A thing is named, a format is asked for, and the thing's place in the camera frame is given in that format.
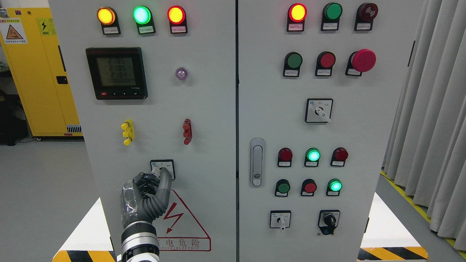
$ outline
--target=yellow terminal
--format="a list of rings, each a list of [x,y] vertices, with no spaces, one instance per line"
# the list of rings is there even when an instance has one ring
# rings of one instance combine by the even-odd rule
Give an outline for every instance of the yellow terminal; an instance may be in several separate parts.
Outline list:
[[[123,141],[123,144],[128,146],[134,139],[133,121],[131,119],[127,119],[120,127],[124,130],[123,137],[126,138],[125,141]]]

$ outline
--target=green indicator light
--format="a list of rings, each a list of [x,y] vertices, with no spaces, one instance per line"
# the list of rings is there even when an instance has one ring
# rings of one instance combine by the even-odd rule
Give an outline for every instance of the green indicator light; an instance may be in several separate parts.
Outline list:
[[[288,191],[290,191],[290,186],[287,185],[287,184],[281,184],[278,186],[278,192],[282,193],[282,194],[285,194],[285,193],[288,193]]]
[[[333,191],[333,192],[338,192],[340,191],[342,188],[342,183],[340,180],[338,179],[334,179],[332,181],[330,181],[330,189]]]
[[[151,20],[151,12],[147,7],[138,6],[133,10],[133,18],[136,23],[145,25]]]
[[[325,11],[325,17],[328,20],[337,20],[343,12],[343,8],[340,4],[338,3],[332,3],[327,7],[327,10]]]
[[[297,68],[302,64],[302,58],[298,54],[292,54],[288,57],[288,66],[291,68]]]
[[[317,148],[309,149],[306,155],[309,161],[317,161],[320,158],[320,152]]]

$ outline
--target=cable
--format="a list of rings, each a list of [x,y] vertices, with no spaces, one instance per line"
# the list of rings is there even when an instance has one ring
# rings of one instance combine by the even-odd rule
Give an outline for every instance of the cable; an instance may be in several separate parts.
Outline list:
[[[21,140],[23,140],[25,138],[21,138],[18,142],[19,143],[28,143],[28,142],[32,142],[32,141],[37,141],[37,139],[32,139],[32,140],[29,140],[29,141],[21,141]]]

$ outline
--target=white curtain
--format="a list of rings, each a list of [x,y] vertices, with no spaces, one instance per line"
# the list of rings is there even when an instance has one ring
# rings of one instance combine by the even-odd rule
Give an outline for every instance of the white curtain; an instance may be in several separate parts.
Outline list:
[[[384,169],[466,250],[466,1],[424,7]]]

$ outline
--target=triangle warning sticker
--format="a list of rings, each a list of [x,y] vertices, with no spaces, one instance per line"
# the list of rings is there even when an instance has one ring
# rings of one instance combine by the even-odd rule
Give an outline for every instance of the triangle warning sticker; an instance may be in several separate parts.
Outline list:
[[[160,251],[211,251],[209,234],[174,190],[167,212],[154,225]]]
[[[12,25],[10,25],[8,28],[7,39],[19,40],[24,38],[20,35],[20,33],[18,33],[18,31],[16,31],[16,29],[14,29]]]

